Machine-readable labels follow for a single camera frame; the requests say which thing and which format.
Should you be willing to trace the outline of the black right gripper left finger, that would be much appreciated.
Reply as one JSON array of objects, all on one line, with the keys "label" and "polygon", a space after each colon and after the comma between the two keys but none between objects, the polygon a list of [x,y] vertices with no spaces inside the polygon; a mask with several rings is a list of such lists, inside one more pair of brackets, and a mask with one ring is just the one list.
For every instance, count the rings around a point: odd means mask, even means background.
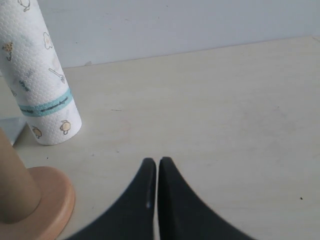
[{"label": "black right gripper left finger", "polygon": [[70,240],[153,240],[157,167],[143,159],[122,195]]}]

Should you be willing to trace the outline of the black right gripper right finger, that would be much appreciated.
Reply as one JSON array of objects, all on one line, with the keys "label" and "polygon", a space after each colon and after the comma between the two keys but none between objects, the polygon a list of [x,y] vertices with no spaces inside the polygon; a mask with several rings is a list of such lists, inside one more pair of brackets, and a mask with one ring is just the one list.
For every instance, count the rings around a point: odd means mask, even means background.
[{"label": "black right gripper right finger", "polygon": [[170,157],[159,162],[158,225],[162,240],[250,239],[196,195]]}]

